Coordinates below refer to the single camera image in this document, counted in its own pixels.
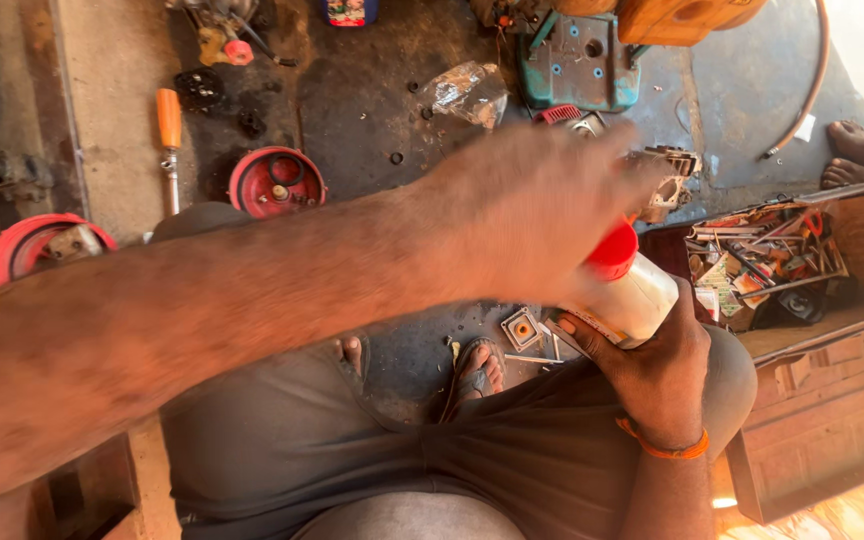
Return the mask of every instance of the knee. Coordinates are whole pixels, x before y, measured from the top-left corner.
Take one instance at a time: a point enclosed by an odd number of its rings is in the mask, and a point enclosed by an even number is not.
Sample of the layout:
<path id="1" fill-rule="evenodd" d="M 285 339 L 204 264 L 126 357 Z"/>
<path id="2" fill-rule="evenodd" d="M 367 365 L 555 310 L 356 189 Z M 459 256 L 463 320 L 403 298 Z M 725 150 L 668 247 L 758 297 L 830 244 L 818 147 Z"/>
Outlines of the knee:
<path id="1" fill-rule="evenodd" d="M 756 366 L 749 351 L 726 330 L 705 327 L 711 344 L 702 410 L 714 456 L 745 423 L 759 391 Z"/>
<path id="2" fill-rule="evenodd" d="M 737 337 L 718 326 L 706 325 L 705 330 L 711 339 L 706 386 L 721 388 L 723 394 L 730 396 L 728 401 L 732 405 L 741 406 L 748 414 L 759 390 L 756 365 L 749 350 Z"/>

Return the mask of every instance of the orange wristband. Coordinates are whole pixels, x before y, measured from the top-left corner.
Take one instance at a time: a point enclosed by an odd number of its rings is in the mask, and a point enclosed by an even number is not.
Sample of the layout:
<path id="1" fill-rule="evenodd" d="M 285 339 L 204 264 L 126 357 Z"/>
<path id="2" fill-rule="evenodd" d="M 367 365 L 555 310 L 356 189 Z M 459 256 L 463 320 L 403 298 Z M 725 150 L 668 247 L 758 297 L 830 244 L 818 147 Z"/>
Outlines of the orange wristband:
<path id="1" fill-rule="evenodd" d="M 616 418 L 615 423 L 617 423 L 618 427 L 626 434 L 638 439 L 638 444 L 642 445 L 642 450 L 656 458 L 666 458 L 667 460 L 695 460 L 709 449 L 709 433 L 706 432 L 704 427 L 702 428 L 702 438 L 694 445 L 684 449 L 663 449 L 652 446 L 649 444 L 649 441 L 636 433 L 636 431 L 632 429 L 632 422 L 628 418 Z"/>

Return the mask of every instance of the screwdriver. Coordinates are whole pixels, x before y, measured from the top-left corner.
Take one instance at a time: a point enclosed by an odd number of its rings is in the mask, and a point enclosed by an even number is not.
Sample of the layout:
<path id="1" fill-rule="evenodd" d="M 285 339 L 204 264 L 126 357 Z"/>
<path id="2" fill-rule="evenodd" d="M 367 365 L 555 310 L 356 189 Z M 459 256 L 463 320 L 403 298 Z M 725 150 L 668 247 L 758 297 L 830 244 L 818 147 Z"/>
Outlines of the screwdriver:
<path id="1" fill-rule="evenodd" d="M 166 156 L 162 168 L 169 173 L 169 196 L 172 215 L 179 213 L 179 147 L 182 146 L 183 118 L 179 109 L 179 94 L 168 88 L 155 92 L 158 106 L 158 131 L 162 135 L 162 146 Z"/>

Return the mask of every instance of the hand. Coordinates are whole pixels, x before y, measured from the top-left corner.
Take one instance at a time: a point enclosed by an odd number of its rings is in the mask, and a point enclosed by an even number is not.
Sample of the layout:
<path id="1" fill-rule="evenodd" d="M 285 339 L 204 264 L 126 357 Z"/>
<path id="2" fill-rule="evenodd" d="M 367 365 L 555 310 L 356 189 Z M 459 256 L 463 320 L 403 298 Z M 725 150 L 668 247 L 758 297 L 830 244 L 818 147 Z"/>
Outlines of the hand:
<path id="1" fill-rule="evenodd" d="M 623 213 L 659 186 L 653 165 L 630 166 L 630 124 L 598 138 L 571 129 L 499 129 L 450 155 L 405 191 L 410 219 L 447 253 L 465 298 L 555 304 L 574 299 L 576 269 Z"/>
<path id="2" fill-rule="evenodd" d="M 615 388 L 619 402 L 653 446 L 678 450 L 702 437 L 702 391 L 709 367 L 709 333 L 695 319 L 689 282 L 672 276 L 678 301 L 655 338 L 621 350 L 570 313 L 558 319 Z"/>

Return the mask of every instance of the hairy forearm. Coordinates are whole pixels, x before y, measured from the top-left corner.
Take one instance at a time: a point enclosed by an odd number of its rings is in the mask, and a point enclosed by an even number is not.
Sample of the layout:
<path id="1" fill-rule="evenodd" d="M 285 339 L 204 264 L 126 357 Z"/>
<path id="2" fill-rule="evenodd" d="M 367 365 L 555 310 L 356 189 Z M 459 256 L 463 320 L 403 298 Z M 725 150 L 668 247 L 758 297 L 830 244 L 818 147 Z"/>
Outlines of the hairy forearm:
<path id="1" fill-rule="evenodd" d="M 464 297 L 406 191 L 1 287 L 0 493 L 235 366 Z"/>
<path id="2" fill-rule="evenodd" d="M 709 473 L 704 455 L 665 459 L 643 451 L 621 538 L 712 538 Z"/>

